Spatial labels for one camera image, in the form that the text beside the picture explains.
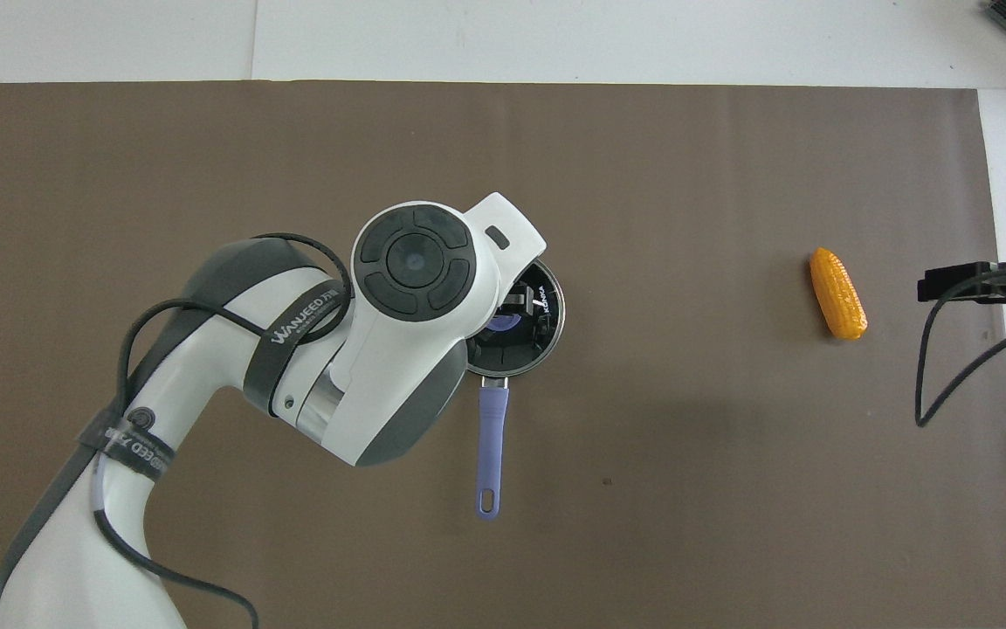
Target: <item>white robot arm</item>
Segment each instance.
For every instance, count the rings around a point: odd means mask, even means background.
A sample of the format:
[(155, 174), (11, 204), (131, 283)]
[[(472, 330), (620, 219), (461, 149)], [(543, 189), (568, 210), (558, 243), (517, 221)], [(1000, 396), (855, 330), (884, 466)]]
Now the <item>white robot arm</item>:
[(399, 457), (459, 385), (465, 339), (545, 248), (491, 194), (467, 212), (435, 202), (383, 210), (355, 241), (348, 286), (281, 238), (216, 252), (184, 291), (215, 313), (177, 302), (185, 307), (125, 395), (85, 429), (12, 542), (0, 629), (184, 626), (160, 579), (128, 562), (97, 522), (147, 557), (145, 502), (212, 394), (240, 388), (348, 465)]

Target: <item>white table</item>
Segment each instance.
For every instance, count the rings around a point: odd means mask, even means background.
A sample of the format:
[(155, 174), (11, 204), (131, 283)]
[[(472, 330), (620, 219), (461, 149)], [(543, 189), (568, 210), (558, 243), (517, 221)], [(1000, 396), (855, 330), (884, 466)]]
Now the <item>white table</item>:
[(1006, 32), (977, 0), (0, 0), (0, 83), (241, 78), (975, 88), (1006, 260)]

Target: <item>black button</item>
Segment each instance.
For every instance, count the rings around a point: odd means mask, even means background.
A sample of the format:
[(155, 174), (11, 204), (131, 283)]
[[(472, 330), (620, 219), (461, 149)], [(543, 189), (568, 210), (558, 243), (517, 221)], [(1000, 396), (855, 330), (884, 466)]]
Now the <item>black button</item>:
[(467, 260), (454, 260), (448, 266), (448, 274), (445, 275), (445, 279), (435, 290), (430, 291), (430, 306), (434, 310), (441, 310), (453, 301), (456, 295), (460, 295), (464, 284), (468, 282), (469, 268)]
[(511, 247), (511, 241), (508, 241), (506, 239), (506, 235), (503, 235), (503, 231), (500, 231), (499, 227), (492, 225), (491, 227), (488, 227), (486, 230), (484, 230), (484, 232), (487, 232), (488, 239), (491, 239), (495, 241), (495, 244), (498, 244), (500, 250), (504, 250), (508, 247)]
[(390, 286), (387, 278), (382, 274), (371, 274), (363, 279), (363, 288), (367, 290), (368, 297), (373, 297), (375, 301), (388, 309), (401, 312), (404, 315), (413, 315), (418, 311), (418, 300), (413, 295)]
[(387, 251), (390, 276), (403, 287), (430, 286), (437, 275), (441, 275), (444, 266), (445, 255), (430, 235), (400, 235)]
[(378, 222), (367, 230), (360, 243), (360, 262), (377, 262), (382, 258), (382, 248), (386, 246), (391, 235), (402, 228), (402, 212), (391, 211), (386, 217), (380, 218)]
[(440, 235), (449, 249), (463, 248), (468, 244), (464, 222), (434, 204), (421, 204), (413, 208), (413, 223)]

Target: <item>cable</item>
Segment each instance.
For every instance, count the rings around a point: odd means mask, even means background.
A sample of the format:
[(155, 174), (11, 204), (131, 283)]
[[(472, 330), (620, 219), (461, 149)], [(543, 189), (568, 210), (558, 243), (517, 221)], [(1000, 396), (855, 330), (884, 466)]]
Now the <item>cable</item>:
[(961, 383), (965, 381), (966, 378), (973, 374), (973, 371), (977, 370), (978, 367), (983, 365), (989, 358), (993, 357), (995, 354), (1001, 353), (1006, 349), (1006, 339), (999, 341), (996, 345), (989, 347), (979, 354), (977, 358), (967, 367), (964, 367), (961, 373), (955, 375), (954, 379), (946, 385), (946, 388), (935, 399), (934, 403), (931, 404), (930, 410), (927, 410), (926, 414), (923, 414), (923, 377), (926, 373), (926, 355), (927, 347), (930, 345), (930, 331), (934, 327), (934, 321), (938, 317), (938, 311), (942, 310), (942, 306), (945, 306), (947, 302), (951, 299), (958, 297), (966, 289), (979, 286), (985, 282), (995, 279), (1006, 279), (1006, 268), (1001, 268), (998, 271), (986, 272), (986, 274), (975, 275), (973, 278), (965, 280), (965, 282), (959, 282), (954, 284), (950, 290), (943, 292), (942, 297), (938, 298), (938, 302), (934, 304), (934, 308), (931, 308), (930, 315), (928, 315), (926, 320), (926, 325), (923, 326), (923, 339), (921, 343), (918, 345), (918, 363), (917, 371), (914, 378), (914, 423), (918, 427), (926, 427), (930, 423), (931, 419), (934, 419), (935, 415), (938, 414), (938, 410), (942, 409), (942, 405), (946, 402), (954, 390), (961, 386)]
[(319, 241), (308, 238), (308, 235), (301, 234), (291, 234), (288, 231), (272, 231), (269, 234), (256, 235), (256, 239), (282, 239), (283, 241), (293, 241), (295, 243), (303, 244), (303, 246), (309, 246), (316, 251), (324, 254), (325, 258), (328, 258), (333, 266), (336, 267), (336, 271), (340, 272), (340, 283), (344, 286), (344, 302), (340, 304), (340, 309), (336, 310), (336, 315), (325, 325), (320, 326), (316, 330), (310, 330), (307, 334), (301, 337), (300, 345), (304, 345), (307, 342), (313, 342), (316, 339), (323, 337), (323, 335), (331, 333), (332, 330), (336, 329), (336, 326), (340, 325), (340, 322), (347, 317), (347, 308), (351, 306), (352, 302), (352, 282), (350, 276), (347, 274), (347, 268), (344, 267), (344, 263), (340, 262), (340, 258), (333, 254), (332, 250), (325, 247), (324, 244)]
[(108, 455), (100, 453), (99, 458), (96, 461), (96, 474), (92, 478), (92, 514), (96, 518), (96, 524), (100, 526), (100, 532), (103, 533), (105, 539), (108, 540), (109, 544), (116, 548), (116, 551), (123, 555), (124, 559), (128, 562), (133, 563), (133, 565), (140, 566), (141, 568), (148, 570), (149, 573), (156, 574), (157, 577), (161, 577), (167, 581), (172, 581), (173, 583), (179, 583), (181, 586), (188, 586), (188, 588), (194, 588), (196, 590), (203, 590), (206, 593), (215, 594), (215, 596), (223, 597), (233, 601), (235, 604), (242, 606), (244, 610), (247, 610), (247, 616), (250, 617), (252, 629), (259, 629), (259, 613), (255, 609), (255, 605), (246, 598), (243, 598), (239, 593), (234, 593), (234, 591), (228, 590), (227, 588), (221, 588), (216, 586), (215, 583), (208, 583), (207, 581), (200, 581), (199, 579), (193, 579), (184, 574), (177, 573), (176, 571), (165, 568), (161, 566), (160, 563), (156, 563), (151, 558), (145, 557), (142, 553), (138, 553), (134, 546), (128, 544), (127, 540), (123, 539), (120, 534), (116, 531), (115, 527), (111, 525), (111, 520), (108, 519), (107, 510), (105, 510), (105, 505), (103, 501), (103, 474), (105, 468), (108, 466)]
[(131, 394), (129, 392), (129, 370), (131, 369), (131, 349), (135, 346), (135, 338), (139, 335), (142, 328), (150, 322), (151, 319), (155, 318), (161, 312), (170, 310), (172, 308), (191, 308), (195, 310), (206, 310), (211, 312), (213, 315), (219, 315), (220, 317), (231, 321), (236, 326), (247, 330), (252, 334), (263, 335), (267, 333), (267, 330), (256, 326), (247, 319), (243, 319), (235, 312), (226, 310), (223, 306), (216, 306), (212, 303), (206, 303), (203, 301), (198, 301), (196, 299), (167, 299), (161, 303), (156, 303), (147, 311), (143, 312), (135, 322), (131, 323), (131, 328), (127, 331), (127, 335), (123, 337), (123, 347), (120, 349), (119, 353), (119, 371), (117, 371), (116, 376), (116, 400), (119, 401), (120, 409), (117, 409), (119, 415), (125, 414), (129, 406), (131, 406)]
[[(288, 232), (273, 232), (273, 234), (263, 234), (257, 235), (257, 239), (282, 239), (284, 241), (295, 241), (298, 243), (305, 244), (315, 250), (324, 254), (331, 262), (335, 265), (336, 270), (340, 272), (341, 282), (344, 286), (344, 302), (340, 304), (336, 314), (333, 318), (325, 323), (324, 326), (320, 326), (319, 329), (311, 330), (302, 337), (301, 342), (312, 342), (320, 339), (323, 335), (331, 333), (335, 330), (336, 326), (340, 325), (344, 317), (347, 315), (348, 307), (351, 306), (352, 299), (352, 284), (350, 279), (348, 279), (347, 268), (344, 268), (343, 262), (336, 254), (333, 254), (332, 250), (323, 246), (318, 241), (307, 238), (306, 235), (299, 234), (289, 234)], [(196, 299), (168, 299), (163, 302), (155, 304), (147, 311), (143, 312), (135, 322), (129, 327), (127, 335), (123, 338), (123, 346), (120, 349), (119, 354), (119, 367), (117, 367), (117, 377), (116, 377), (116, 403), (119, 408), (116, 409), (116, 417), (123, 417), (127, 414), (129, 406), (131, 406), (131, 391), (129, 390), (129, 364), (131, 363), (131, 350), (135, 346), (135, 339), (140, 333), (143, 327), (150, 322), (151, 319), (155, 318), (161, 312), (165, 310), (170, 310), (173, 308), (182, 309), (195, 309), (204, 310), (211, 312), (212, 315), (219, 315), (223, 319), (231, 321), (236, 326), (247, 330), (252, 334), (264, 335), (267, 330), (257, 326), (248, 319), (240, 317), (235, 312), (226, 310), (223, 306), (216, 306), (212, 303), (207, 303), (199, 301)], [(125, 560), (131, 562), (132, 565), (138, 566), (143, 570), (149, 571), (149, 573), (156, 574), (157, 577), (163, 578), (168, 581), (179, 583), (181, 586), (188, 586), (188, 588), (194, 588), (196, 590), (203, 590), (206, 593), (216, 594), (216, 596), (223, 597), (230, 601), (235, 602), (239, 606), (242, 606), (244, 610), (247, 610), (247, 615), (250, 617), (252, 629), (259, 629), (259, 613), (255, 611), (255, 605), (252, 605), (250, 601), (243, 598), (238, 593), (232, 593), (231, 590), (227, 588), (222, 588), (222, 586), (216, 586), (215, 583), (208, 583), (207, 581), (200, 581), (199, 579), (193, 579), (184, 574), (177, 573), (175, 570), (170, 570), (165, 568), (165, 566), (160, 565), (151, 558), (145, 557), (142, 553), (138, 553), (134, 546), (128, 544), (127, 540), (120, 536), (119, 532), (116, 531), (115, 527), (111, 525), (111, 520), (108, 519), (107, 511), (105, 511), (105, 505), (103, 501), (103, 473), (104, 469), (107, 468), (108, 455), (100, 453), (99, 459), (96, 462), (96, 477), (93, 478), (92, 486), (92, 509), (93, 516), (96, 518), (96, 525), (99, 526), (100, 532), (108, 540), (109, 544), (116, 548), (116, 552), (124, 557)]]

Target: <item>corn cob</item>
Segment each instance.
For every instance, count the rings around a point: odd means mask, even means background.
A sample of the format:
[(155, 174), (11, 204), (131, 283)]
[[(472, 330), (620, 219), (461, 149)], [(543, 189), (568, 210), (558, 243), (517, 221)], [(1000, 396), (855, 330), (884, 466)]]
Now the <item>corn cob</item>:
[(841, 259), (827, 249), (818, 248), (810, 256), (810, 276), (831, 333), (846, 340), (861, 337), (867, 330), (867, 317)]

